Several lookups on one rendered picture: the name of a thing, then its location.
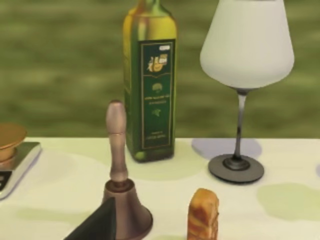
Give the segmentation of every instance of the wine glass base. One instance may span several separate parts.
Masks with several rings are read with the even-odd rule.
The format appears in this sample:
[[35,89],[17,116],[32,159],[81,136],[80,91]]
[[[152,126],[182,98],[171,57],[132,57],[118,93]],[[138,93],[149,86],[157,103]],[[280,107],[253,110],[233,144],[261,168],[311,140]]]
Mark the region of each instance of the wine glass base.
[[232,157],[233,154],[223,154],[212,158],[208,164],[210,173],[223,181],[235,184],[252,183],[264,175],[265,169],[262,164],[249,156],[241,156],[244,161],[249,163],[249,167],[237,170],[226,167],[224,161]]

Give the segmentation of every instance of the scale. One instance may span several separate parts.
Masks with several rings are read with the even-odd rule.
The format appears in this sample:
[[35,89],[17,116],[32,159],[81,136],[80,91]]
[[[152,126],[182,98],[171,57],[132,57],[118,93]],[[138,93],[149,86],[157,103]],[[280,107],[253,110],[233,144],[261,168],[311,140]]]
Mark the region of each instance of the scale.
[[0,201],[18,186],[42,151],[39,142],[23,142],[27,131],[13,123],[0,123]]

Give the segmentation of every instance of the white tabletop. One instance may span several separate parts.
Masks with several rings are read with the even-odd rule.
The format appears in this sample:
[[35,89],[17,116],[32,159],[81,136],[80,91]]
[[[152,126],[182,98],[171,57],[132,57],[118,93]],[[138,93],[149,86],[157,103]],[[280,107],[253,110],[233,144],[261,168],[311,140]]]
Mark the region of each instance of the white tabletop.
[[[0,240],[62,240],[101,203],[109,179],[106,138],[28,138],[41,142],[36,165],[0,201]],[[129,176],[154,226],[146,240],[183,240],[198,188],[220,199],[219,240],[320,240],[320,140],[244,139],[243,154],[265,167],[251,185],[212,177],[209,159],[234,150],[234,139],[177,139],[171,160],[135,163]]]

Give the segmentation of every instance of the food item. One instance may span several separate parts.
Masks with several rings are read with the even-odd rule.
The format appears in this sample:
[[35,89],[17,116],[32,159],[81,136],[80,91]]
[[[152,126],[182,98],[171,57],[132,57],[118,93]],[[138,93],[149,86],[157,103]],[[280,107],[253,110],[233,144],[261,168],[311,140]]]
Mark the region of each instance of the food item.
[[189,204],[187,240],[218,239],[217,195],[208,189],[199,188]]
[[123,24],[126,145],[138,162],[175,149],[177,26],[160,0],[139,0]]

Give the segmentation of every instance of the olive oil bottle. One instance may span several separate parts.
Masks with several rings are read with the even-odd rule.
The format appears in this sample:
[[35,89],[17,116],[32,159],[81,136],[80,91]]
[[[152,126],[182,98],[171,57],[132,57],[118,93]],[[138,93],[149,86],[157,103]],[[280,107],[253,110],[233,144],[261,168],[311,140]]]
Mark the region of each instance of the olive oil bottle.
[[138,162],[175,149],[177,25],[160,0],[138,0],[123,23],[126,145]]

